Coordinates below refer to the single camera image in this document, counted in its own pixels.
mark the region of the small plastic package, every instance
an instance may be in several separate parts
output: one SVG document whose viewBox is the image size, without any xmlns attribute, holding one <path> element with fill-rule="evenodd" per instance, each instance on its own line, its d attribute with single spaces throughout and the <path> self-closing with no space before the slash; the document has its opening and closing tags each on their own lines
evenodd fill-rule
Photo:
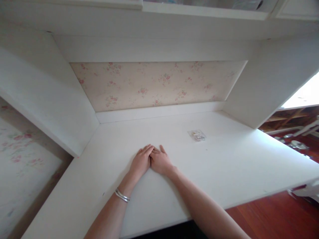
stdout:
<svg viewBox="0 0 319 239">
<path fill-rule="evenodd" d="M 192 130 L 192 131 L 187 131 L 187 133 L 189 134 L 189 136 L 196 142 L 200 142 L 200 141 L 205 141 L 206 140 L 206 136 L 204 135 L 204 133 L 197 129 L 197 130 Z"/>
</svg>

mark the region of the forearm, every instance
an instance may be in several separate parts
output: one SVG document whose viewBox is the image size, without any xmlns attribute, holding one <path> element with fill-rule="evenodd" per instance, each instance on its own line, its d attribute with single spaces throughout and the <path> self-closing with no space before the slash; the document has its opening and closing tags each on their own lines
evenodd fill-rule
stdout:
<svg viewBox="0 0 319 239">
<path fill-rule="evenodd" d="M 176 167 L 167 176 L 176 186 L 196 224 L 209 238 L 249 238 L 224 209 Z"/>
<path fill-rule="evenodd" d="M 128 173 L 120 183 L 118 187 L 119 191 L 123 195 L 131 197 L 137 182 L 138 179 Z M 91 225 L 84 239 L 118 239 L 120 237 L 126 207 L 127 203 L 113 193 Z"/>
</svg>

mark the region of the hand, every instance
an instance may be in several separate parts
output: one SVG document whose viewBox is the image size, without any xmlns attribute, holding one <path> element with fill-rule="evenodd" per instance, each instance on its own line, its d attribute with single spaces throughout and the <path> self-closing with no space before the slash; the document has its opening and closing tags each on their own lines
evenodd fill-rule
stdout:
<svg viewBox="0 0 319 239">
<path fill-rule="evenodd" d="M 154 149 L 152 145 L 146 145 L 143 149 L 140 149 L 135 158 L 132 161 L 129 173 L 139 180 L 146 171 L 150 168 L 151 159 L 150 153 Z"/>
<path fill-rule="evenodd" d="M 167 176 L 174 166 L 170 162 L 170 159 L 162 145 L 160 145 L 160 150 L 161 151 L 154 147 L 151 152 L 151 167 L 155 172 Z"/>
</svg>

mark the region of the cabinet door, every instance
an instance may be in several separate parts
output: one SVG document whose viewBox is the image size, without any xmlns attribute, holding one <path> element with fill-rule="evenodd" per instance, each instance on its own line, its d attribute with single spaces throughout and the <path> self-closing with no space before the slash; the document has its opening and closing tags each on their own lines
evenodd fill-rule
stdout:
<svg viewBox="0 0 319 239">
<path fill-rule="evenodd" d="M 319 20 L 318 0 L 279 0 L 272 18 Z"/>
</svg>

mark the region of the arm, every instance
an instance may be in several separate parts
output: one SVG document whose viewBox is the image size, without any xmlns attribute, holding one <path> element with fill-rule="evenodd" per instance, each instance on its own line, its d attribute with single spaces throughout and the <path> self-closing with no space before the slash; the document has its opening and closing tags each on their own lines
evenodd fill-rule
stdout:
<svg viewBox="0 0 319 239">
<path fill-rule="evenodd" d="M 196 187 L 170 162 L 163 146 L 154 148 L 151 166 L 177 188 L 192 218 L 208 238 L 249 239 L 249 236 L 213 199 Z"/>
<path fill-rule="evenodd" d="M 123 195 L 131 197 L 135 185 L 149 169 L 149 155 L 153 148 L 149 144 L 144 149 L 138 151 L 132 161 L 129 172 L 118 187 Z M 126 207 L 127 203 L 113 193 L 91 225 L 84 239 L 119 238 Z"/>
</svg>

